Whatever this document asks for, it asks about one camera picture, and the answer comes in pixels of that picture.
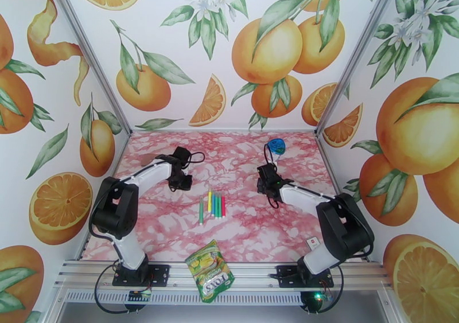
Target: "pink marker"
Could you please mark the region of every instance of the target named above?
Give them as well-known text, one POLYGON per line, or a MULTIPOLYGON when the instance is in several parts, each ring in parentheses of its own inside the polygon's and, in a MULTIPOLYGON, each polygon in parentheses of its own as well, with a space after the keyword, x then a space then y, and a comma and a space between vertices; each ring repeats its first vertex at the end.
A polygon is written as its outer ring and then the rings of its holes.
POLYGON ((221 217, 226 216, 226 208, 225 208, 225 196, 221 197, 221 217))

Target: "wall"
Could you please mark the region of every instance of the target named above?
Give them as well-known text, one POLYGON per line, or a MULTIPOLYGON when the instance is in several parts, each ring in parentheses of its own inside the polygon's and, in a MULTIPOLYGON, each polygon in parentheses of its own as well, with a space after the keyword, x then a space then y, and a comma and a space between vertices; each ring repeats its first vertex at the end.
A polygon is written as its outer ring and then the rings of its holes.
POLYGON ((47 310, 127 140, 74 42, 53 0, 0 0, 1 323, 47 310))
POLYGON ((134 130, 312 129, 374 1, 70 0, 134 130))
POLYGON ((459 319, 458 8, 390 0, 321 133, 411 322, 459 319))

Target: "blue object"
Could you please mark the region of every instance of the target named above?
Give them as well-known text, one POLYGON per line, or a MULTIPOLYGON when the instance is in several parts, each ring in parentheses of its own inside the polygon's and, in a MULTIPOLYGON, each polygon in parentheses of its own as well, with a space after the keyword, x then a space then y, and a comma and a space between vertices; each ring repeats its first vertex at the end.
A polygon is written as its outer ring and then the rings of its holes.
POLYGON ((282 155, 285 152, 285 142, 282 139, 269 140, 268 147, 272 153, 282 155))
POLYGON ((212 211, 211 215, 215 216, 215 192, 212 192, 212 211))

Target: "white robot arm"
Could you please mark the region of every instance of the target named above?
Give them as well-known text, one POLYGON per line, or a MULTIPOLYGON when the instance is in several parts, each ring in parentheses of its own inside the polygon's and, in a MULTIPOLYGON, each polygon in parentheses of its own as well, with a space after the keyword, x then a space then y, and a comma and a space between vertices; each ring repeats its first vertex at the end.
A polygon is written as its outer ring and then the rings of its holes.
POLYGON ((114 246, 120 264, 114 285, 140 286, 149 280, 148 257, 141 249, 134 226, 137 222, 138 199, 147 190, 162 181, 169 182, 172 191, 189 190, 192 176, 186 169, 192 154, 183 147, 172 155, 159 155, 147 167, 131 176, 103 180, 90 218, 90 232, 97 238, 109 240, 114 246), (96 226, 102 234, 96 234, 96 226))

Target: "yellow marker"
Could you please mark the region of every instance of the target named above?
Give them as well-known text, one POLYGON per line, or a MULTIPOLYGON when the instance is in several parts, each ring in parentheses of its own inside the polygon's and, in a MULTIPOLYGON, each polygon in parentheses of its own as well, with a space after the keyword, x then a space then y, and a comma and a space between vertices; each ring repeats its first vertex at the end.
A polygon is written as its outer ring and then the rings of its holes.
POLYGON ((212 190, 209 189, 208 201, 207 201, 207 212, 212 211, 212 190))

